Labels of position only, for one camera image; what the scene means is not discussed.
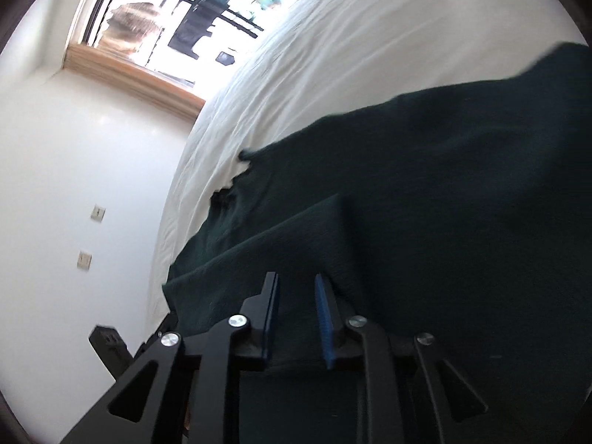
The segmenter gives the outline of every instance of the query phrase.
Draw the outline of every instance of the building outside window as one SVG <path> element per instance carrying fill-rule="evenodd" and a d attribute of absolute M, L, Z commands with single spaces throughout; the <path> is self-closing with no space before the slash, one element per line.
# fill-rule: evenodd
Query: building outside window
<path fill-rule="evenodd" d="M 296 0 L 98 0 L 84 43 L 211 97 Z"/>

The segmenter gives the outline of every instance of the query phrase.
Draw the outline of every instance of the metal screw head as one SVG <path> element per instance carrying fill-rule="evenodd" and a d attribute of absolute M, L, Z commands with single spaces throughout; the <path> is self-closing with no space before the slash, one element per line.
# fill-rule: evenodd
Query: metal screw head
<path fill-rule="evenodd" d="M 352 327 L 363 327 L 366 324 L 368 324 L 368 319 L 366 319 L 366 317 L 363 316 L 353 316 L 347 319 L 347 322 Z"/>
<path fill-rule="evenodd" d="M 431 346 L 436 340 L 436 338 L 429 332 L 422 332 L 421 334 L 418 334 L 416 339 L 422 346 Z"/>
<path fill-rule="evenodd" d="M 161 344 L 165 347 L 173 347 L 179 343 L 179 336 L 174 332 L 169 332 L 161 337 Z"/>
<path fill-rule="evenodd" d="M 245 316 L 237 314 L 235 316 L 230 317 L 230 319 L 228 319 L 228 323 L 232 327 L 243 327 L 247 325 L 247 318 Z"/>

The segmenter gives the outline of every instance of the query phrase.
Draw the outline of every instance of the light switch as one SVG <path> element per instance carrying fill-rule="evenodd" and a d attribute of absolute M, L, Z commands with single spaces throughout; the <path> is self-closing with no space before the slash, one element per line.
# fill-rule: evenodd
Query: light switch
<path fill-rule="evenodd" d="M 96 220 L 97 222 L 103 222 L 103 217 L 105 216 L 105 209 L 103 207 L 99 207 L 95 205 L 94 209 L 91 213 L 91 218 Z"/>
<path fill-rule="evenodd" d="M 91 254 L 81 251 L 80 254 L 78 254 L 77 267 L 82 270 L 88 270 L 91 267 L 92 258 L 93 256 Z"/>

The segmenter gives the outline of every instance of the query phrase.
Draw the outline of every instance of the dark green towel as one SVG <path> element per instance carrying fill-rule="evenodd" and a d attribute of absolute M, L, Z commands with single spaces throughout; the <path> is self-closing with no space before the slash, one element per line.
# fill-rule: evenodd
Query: dark green towel
<path fill-rule="evenodd" d="M 354 442 L 350 379 L 319 370 L 319 271 L 389 332 L 436 335 L 533 442 L 559 440 L 592 382 L 587 47 L 325 117 L 241 158 L 164 291 L 189 336 L 280 273 L 273 367 L 245 379 L 243 444 Z"/>

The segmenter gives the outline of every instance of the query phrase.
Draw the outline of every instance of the white bed sheet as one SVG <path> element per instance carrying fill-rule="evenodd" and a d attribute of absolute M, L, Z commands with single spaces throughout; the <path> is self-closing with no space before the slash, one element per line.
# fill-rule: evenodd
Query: white bed sheet
<path fill-rule="evenodd" d="M 146 334 L 168 313 L 161 285 L 212 193 L 245 169 L 242 148 L 400 93 L 511 76 L 560 41 L 584 43 L 557 0 L 299 0 L 189 136 L 158 233 Z"/>

